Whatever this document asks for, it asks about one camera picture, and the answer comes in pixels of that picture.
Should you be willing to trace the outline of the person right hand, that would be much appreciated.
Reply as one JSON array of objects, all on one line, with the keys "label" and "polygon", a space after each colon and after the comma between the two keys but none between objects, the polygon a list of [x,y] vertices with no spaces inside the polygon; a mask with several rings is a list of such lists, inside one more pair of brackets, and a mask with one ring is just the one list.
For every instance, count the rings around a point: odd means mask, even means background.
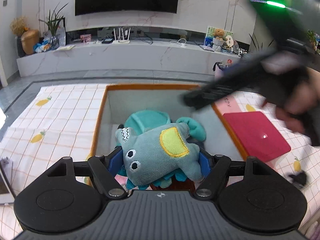
[{"label": "person right hand", "polygon": [[276,106],[275,117],[293,133],[311,140],[319,137],[319,71],[301,66],[263,66],[267,77],[259,82],[261,108]]}]

